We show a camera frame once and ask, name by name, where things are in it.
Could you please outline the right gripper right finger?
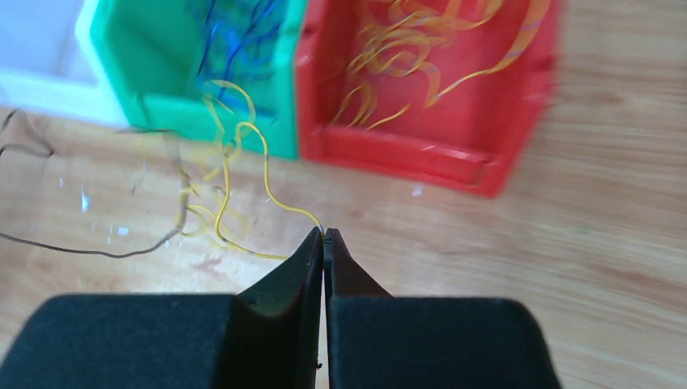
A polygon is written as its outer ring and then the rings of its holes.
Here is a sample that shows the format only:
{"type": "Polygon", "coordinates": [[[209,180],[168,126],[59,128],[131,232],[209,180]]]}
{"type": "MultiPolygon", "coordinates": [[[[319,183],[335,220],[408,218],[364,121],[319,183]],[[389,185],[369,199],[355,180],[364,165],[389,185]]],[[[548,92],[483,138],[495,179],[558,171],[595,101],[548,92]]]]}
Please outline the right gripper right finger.
{"type": "Polygon", "coordinates": [[[543,332],[521,302],[396,297],[324,238],[329,384],[333,388],[558,388],[543,332]]]}

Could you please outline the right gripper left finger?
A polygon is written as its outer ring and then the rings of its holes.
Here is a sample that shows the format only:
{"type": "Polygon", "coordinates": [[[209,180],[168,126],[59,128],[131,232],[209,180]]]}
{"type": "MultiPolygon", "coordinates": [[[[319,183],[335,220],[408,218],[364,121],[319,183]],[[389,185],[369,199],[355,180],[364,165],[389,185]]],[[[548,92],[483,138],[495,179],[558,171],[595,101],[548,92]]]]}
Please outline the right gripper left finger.
{"type": "Polygon", "coordinates": [[[312,388],[323,244],[314,229],[243,292],[65,294],[27,320],[4,388],[312,388]]]}

